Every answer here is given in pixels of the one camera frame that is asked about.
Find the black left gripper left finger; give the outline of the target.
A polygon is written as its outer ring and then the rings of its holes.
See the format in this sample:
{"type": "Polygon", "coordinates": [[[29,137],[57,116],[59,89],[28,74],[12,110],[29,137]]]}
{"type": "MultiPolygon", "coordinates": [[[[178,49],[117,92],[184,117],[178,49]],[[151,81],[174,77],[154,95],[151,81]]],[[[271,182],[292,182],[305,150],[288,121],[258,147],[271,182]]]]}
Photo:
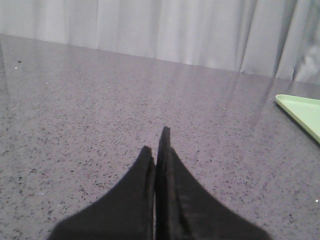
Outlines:
{"type": "Polygon", "coordinates": [[[54,228],[51,240],[151,240],[155,162],[144,146],[123,178],[102,198],[54,228]]]}

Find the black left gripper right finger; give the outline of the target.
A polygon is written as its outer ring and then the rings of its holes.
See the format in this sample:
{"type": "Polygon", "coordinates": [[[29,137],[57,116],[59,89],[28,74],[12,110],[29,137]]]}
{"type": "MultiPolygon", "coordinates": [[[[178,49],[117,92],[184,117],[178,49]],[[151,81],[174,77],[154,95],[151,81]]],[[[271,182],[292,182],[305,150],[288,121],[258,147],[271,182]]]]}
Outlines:
{"type": "Polygon", "coordinates": [[[155,179],[158,240],[269,240],[262,228],[235,214],[192,176],[162,130],[155,179]]]}

